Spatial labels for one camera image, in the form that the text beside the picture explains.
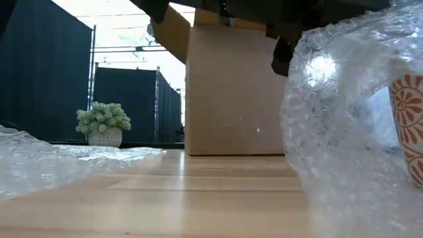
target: cardboard box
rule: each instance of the cardboard box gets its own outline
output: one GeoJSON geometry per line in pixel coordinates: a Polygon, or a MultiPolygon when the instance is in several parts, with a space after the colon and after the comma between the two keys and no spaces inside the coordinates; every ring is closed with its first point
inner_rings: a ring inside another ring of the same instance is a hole
{"type": "Polygon", "coordinates": [[[270,66],[276,41],[265,37],[260,24],[220,26],[214,13],[198,10],[192,28],[181,19],[169,7],[165,22],[153,29],[156,40],[186,64],[187,153],[283,153],[286,79],[270,66]]]}

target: orange patterned cup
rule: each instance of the orange patterned cup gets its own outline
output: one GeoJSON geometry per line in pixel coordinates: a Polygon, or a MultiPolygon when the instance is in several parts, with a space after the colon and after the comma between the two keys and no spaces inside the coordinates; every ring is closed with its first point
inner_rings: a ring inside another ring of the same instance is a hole
{"type": "Polygon", "coordinates": [[[423,75],[402,76],[391,84],[389,94],[408,172],[423,188],[423,75]]]}

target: wooden table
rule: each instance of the wooden table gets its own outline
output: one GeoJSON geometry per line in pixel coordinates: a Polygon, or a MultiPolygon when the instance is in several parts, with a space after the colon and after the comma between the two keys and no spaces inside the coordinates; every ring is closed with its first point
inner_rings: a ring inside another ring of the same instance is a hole
{"type": "Polygon", "coordinates": [[[4,238],[311,237],[299,180],[283,157],[186,157],[0,202],[4,238]]]}

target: transparent plastic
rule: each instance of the transparent plastic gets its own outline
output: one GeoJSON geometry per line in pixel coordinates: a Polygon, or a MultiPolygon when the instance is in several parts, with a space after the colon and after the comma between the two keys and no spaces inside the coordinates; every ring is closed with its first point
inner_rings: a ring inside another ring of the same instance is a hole
{"type": "Polygon", "coordinates": [[[387,86],[423,73],[423,3],[396,1],[304,33],[282,107],[286,155],[315,237],[421,237],[423,190],[411,183],[387,86]]]}
{"type": "Polygon", "coordinates": [[[0,199],[128,167],[160,149],[50,145],[0,125],[0,199]]]}

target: white textured planter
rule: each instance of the white textured planter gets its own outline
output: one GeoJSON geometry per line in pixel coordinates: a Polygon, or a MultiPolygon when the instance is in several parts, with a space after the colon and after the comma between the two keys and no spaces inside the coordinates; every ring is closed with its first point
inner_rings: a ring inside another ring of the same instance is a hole
{"type": "Polygon", "coordinates": [[[110,128],[105,133],[91,132],[88,135],[88,144],[97,146],[119,147],[122,143],[122,129],[110,128]]]}

